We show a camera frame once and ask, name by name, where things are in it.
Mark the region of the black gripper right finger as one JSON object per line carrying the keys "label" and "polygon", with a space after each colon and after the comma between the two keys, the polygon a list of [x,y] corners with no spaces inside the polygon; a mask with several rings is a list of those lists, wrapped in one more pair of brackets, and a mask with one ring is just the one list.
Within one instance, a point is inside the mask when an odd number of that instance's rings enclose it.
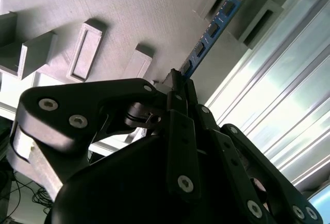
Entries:
{"label": "black gripper right finger", "polygon": [[219,127],[186,81],[188,113],[196,122],[197,146],[221,169],[219,207],[224,223],[322,223],[315,207],[234,125]]}

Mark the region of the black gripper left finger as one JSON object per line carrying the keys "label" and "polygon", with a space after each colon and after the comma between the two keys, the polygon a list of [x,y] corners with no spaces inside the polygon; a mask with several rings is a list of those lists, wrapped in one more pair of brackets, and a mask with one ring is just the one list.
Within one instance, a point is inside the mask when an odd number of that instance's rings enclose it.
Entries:
{"label": "black gripper left finger", "polygon": [[12,129],[12,147],[56,200],[68,181],[91,166],[88,147],[137,128],[163,135],[172,110],[188,115],[185,81],[171,71],[163,93],[141,78],[55,85],[26,90]]}

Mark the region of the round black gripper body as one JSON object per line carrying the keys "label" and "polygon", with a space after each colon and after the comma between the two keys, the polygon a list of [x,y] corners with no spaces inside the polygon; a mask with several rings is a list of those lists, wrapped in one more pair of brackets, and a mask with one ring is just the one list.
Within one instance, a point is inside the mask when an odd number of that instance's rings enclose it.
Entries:
{"label": "round black gripper body", "polygon": [[51,223],[224,223],[221,169],[197,146],[191,115],[170,111],[163,135],[142,138],[73,176]]}

